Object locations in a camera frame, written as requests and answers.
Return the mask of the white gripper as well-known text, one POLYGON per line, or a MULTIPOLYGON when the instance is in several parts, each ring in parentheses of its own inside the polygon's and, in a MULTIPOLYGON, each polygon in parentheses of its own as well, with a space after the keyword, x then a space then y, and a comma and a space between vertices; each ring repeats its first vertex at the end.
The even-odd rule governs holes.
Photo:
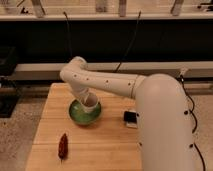
POLYGON ((83 87, 83 88, 77 88, 74 87, 71 90, 73 96, 82 104, 86 103, 86 100, 89 97, 89 89, 87 87, 83 87))

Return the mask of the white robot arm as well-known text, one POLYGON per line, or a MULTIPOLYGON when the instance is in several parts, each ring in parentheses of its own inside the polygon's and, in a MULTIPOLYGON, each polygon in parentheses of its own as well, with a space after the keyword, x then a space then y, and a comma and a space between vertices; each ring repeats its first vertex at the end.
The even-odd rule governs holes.
POLYGON ((135 100, 142 171, 195 171, 187 97, 175 78, 89 71, 79 56, 61 69, 60 77, 80 102, 91 88, 135 100))

